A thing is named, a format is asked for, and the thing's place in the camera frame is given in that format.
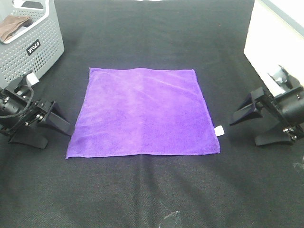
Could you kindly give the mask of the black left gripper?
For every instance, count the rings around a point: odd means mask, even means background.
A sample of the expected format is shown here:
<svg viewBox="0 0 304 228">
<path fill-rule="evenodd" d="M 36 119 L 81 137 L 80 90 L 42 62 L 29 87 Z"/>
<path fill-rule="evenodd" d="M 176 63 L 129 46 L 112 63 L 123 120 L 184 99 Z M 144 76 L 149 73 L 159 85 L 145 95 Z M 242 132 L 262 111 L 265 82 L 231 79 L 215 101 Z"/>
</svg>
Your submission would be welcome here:
<svg viewBox="0 0 304 228">
<path fill-rule="evenodd" d="M 34 126 L 71 136 L 71 124 L 62 115 L 58 103 L 33 97 L 34 90 L 27 85 L 9 85 L 0 90 L 0 133 L 11 137 L 9 143 L 45 149 L 48 140 L 35 133 Z"/>
</svg>

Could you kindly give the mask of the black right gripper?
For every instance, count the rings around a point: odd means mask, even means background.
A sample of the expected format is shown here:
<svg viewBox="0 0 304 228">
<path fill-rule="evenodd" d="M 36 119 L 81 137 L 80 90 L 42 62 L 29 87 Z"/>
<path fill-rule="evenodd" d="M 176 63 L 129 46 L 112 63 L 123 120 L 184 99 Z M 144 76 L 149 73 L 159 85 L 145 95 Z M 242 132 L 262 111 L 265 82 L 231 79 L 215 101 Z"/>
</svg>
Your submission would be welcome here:
<svg viewBox="0 0 304 228">
<path fill-rule="evenodd" d="M 256 146 L 278 143 L 292 144 L 304 137 L 304 130 L 301 127 L 301 124 L 304 123 L 304 88 L 302 86 L 275 97 L 263 95 L 257 101 L 261 102 L 263 107 L 278 120 L 278 123 L 255 137 Z M 233 126 L 262 117 L 257 102 L 251 94 L 248 94 L 243 103 L 232 114 L 229 125 Z"/>
</svg>

